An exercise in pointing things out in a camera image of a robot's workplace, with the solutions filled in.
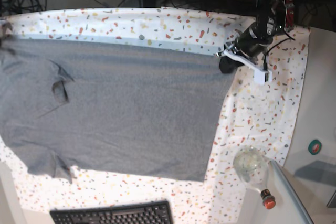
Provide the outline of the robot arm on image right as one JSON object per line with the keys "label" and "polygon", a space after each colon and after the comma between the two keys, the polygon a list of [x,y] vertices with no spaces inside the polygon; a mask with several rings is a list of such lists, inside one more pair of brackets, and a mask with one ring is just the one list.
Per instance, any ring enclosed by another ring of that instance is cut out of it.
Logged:
{"label": "robot arm on image right", "polygon": [[268,48],[275,36],[285,35],[293,40],[289,32],[294,28],[293,0],[256,0],[258,13],[255,21],[233,41],[224,45],[224,50],[216,53],[220,58],[222,73],[232,73],[238,67],[257,69],[256,60],[263,54],[261,71],[268,70],[267,60],[272,48]]}

